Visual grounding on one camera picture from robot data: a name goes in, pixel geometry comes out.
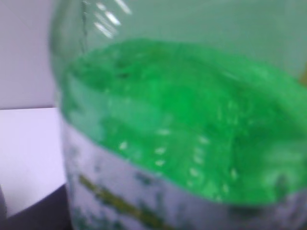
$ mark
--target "green liquid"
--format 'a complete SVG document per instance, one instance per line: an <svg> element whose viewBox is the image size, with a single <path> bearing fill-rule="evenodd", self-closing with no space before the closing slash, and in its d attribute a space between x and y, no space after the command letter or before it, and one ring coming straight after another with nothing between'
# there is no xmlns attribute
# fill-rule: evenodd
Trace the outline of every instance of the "green liquid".
<svg viewBox="0 0 307 230"><path fill-rule="evenodd" d="M307 90L266 64L135 40L80 57L60 89L92 141L199 196L267 204L307 185Z"/></svg>

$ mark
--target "bottle label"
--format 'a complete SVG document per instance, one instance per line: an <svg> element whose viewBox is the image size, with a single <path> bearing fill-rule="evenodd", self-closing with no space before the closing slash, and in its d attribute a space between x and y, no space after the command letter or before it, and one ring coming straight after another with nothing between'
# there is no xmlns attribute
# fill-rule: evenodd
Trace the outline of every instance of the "bottle label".
<svg viewBox="0 0 307 230"><path fill-rule="evenodd" d="M63 141L76 230L296 230L307 217L305 193L266 207L218 204L132 165L65 122Z"/></svg>

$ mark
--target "clear plastic bottle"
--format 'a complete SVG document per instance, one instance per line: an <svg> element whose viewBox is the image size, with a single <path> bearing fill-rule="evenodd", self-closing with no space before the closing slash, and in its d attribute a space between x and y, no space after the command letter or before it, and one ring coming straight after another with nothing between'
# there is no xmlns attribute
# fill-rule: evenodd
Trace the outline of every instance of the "clear plastic bottle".
<svg viewBox="0 0 307 230"><path fill-rule="evenodd" d="M301 229L306 21L305 0L57 1L75 229Z"/></svg>

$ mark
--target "white surface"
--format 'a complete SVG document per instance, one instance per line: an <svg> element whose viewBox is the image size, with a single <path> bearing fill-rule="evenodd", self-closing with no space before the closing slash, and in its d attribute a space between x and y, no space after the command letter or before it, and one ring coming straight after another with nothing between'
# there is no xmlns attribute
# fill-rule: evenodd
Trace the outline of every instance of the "white surface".
<svg viewBox="0 0 307 230"><path fill-rule="evenodd" d="M0 185L9 215L64 182L57 110L0 111Z"/></svg>
<svg viewBox="0 0 307 230"><path fill-rule="evenodd" d="M0 0L0 109L53 102L48 63L52 0Z"/></svg>

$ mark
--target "dark surface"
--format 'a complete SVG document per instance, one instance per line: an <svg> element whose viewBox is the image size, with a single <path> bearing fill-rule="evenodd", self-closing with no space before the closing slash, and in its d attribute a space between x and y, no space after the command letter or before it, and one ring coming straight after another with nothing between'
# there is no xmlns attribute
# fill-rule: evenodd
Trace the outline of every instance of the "dark surface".
<svg viewBox="0 0 307 230"><path fill-rule="evenodd" d="M65 186L0 223L0 230L72 230Z"/></svg>
<svg viewBox="0 0 307 230"><path fill-rule="evenodd" d="M4 202L4 196L0 187L0 221L6 219L6 206Z"/></svg>

